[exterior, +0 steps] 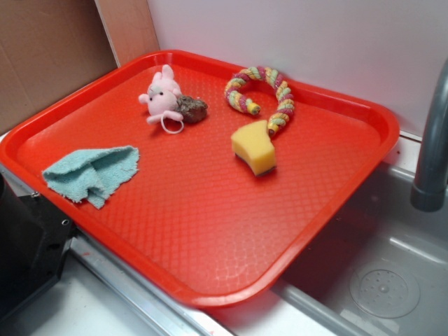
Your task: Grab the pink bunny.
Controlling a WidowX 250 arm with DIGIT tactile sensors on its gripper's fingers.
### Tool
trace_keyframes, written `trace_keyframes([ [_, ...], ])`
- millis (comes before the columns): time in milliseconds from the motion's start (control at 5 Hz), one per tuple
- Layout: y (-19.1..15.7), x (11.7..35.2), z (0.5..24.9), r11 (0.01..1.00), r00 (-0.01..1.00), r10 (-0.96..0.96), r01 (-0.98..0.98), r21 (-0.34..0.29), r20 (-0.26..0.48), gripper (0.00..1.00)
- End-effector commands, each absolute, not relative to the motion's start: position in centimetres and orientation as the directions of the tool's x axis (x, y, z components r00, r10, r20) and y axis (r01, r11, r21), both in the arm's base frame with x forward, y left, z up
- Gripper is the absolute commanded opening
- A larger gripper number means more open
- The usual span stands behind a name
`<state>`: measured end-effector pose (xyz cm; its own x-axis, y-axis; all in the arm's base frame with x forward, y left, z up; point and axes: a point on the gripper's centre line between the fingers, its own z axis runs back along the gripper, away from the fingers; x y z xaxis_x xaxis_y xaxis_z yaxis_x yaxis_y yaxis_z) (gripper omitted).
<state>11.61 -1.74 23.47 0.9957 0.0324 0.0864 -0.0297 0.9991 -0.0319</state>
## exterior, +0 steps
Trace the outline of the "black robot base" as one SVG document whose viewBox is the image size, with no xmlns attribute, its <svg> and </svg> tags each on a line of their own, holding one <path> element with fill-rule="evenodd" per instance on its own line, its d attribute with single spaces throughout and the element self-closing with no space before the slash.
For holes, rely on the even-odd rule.
<svg viewBox="0 0 448 336">
<path fill-rule="evenodd" d="M 18 196 L 1 177 L 1 321 L 61 279 L 73 226 L 46 197 Z"/>
</svg>

